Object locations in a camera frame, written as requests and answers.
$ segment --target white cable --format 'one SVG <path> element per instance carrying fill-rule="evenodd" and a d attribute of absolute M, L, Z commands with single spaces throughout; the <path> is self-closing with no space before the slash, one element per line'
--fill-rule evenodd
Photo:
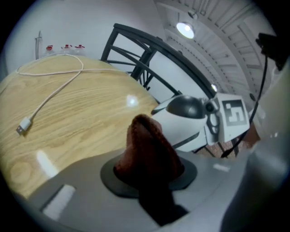
<path fill-rule="evenodd" d="M 17 128 L 17 132 L 19 135 L 23 134 L 24 131 L 26 131 L 28 129 L 28 127 L 30 127 L 31 125 L 31 122 L 33 120 L 33 118 L 36 116 L 36 114 L 38 113 L 38 111 L 52 98 L 54 97 L 57 93 L 59 93 L 61 90 L 63 90 L 70 82 L 72 82 L 81 72 L 83 71 L 105 71 L 105 70 L 109 70 L 109 71 L 116 71 L 116 72 L 123 72 L 124 71 L 121 71 L 121 70 L 117 70 L 117 69 L 109 69 L 109 68 L 91 68 L 91 69 L 84 69 L 84 64 L 83 62 L 76 56 L 74 55 L 70 55 L 70 54 L 60 54 L 60 55 L 66 55 L 66 56 L 71 56 L 71 57 L 74 57 L 76 59 L 78 59 L 78 61 L 82 64 L 82 68 L 79 69 L 79 70 L 72 70 L 72 71 L 65 71 L 65 72 L 52 72 L 52 73 L 41 73 L 41 74 L 32 74 L 32 73 L 24 73 L 24 72 L 19 72 L 19 68 L 16 70 L 16 73 L 19 74 L 19 75 L 22 75 L 22 76 L 32 76 L 32 77 L 39 77 L 39 76 L 48 76 L 48 75 L 56 75 L 56 74 L 65 74 L 65 73 L 76 73 L 76 75 L 74 75 L 72 78 L 70 78 L 67 82 L 65 82 L 62 86 L 60 86 L 58 89 L 56 89 L 54 92 L 52 92 L 38 107 L 37 109 L 33 112 L 33 114 L 30 116 L 30 117 L 26 117 L 22 120 L 22 122 L 20 123 L 20 125 L 18 126 Z"/>

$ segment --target bottle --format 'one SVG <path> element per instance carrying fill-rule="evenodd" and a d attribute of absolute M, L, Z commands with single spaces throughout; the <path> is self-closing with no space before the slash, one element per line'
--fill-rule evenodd
<path fill-rule="evenodd" d="M 61 53 L 74 55 L 73 50 L 71 49 L 72 45 L 66 44 L 65 47 L 61 47 Z"/>
<path fill-rule="evenodd" d="M 78 47 L 75 47 L 74 54 L 77 56 L 86 56 L 84 48 L 85 47 L 80 44 Z"/>
<path fill-rule="evenodd" d="M 52 55 L 54 53 L 55 52 L 53 51 L 53 46 L 49 45 L 49 46 L 46 47 L 46 51 L 45 51 L 45 53 L 43 54 L 42 57 L 46 57 L 46 56 Z"/>

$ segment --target usb connector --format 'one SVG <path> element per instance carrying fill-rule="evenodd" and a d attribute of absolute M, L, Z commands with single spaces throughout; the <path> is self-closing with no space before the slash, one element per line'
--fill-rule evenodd
<path fill-rule="evenodd" d="M 21 123 L 19 124 L 19 126 L 16 129 L 16 132 L 19 135 L 22 135 L 31 125 L 31 121 L 29 120 L 29 118 L 24 118 Z"/>

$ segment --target ceiling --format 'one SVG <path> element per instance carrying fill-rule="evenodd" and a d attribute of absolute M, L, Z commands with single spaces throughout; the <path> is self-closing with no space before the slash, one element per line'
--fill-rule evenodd
<path fill-rule="evenodd" d="M 182 51 L 219 92 L 242 95 L 252 108 L 249 94 L 258 95 L 264 60 L 245 20 L 262 15 L 259 8 L 251 0 L 155 0 L 155 4 L 167 43 Z M 189 17 L 190 11 L 197 13 L 197 20 Z M 176 29 L 184 21 L 193 25 L 194 39 Z M 263 92 L 270 82 L 268 72 Z"/>

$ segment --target wooden table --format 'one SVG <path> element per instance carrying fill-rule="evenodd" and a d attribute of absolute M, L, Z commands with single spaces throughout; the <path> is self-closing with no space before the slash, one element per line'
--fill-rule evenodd
<path fill-rule="evenodd" d="M 85 69 L 113 68 L 80 59 Z M 73 57 L 54 56 L 24 65 L 20 71 L 37 74 L 80 68 Z M 0 168 L 8 185 L 26 198 L 70 164 L 125 147 L 134 116 L 149 115 L 157 106 L 126 73 L 82 72 L 38 112 L 27 134 L 19 136 L 15 130 L 22 119 L 74 75 L 25 77 L 14 72 L 0 83 Z"/>

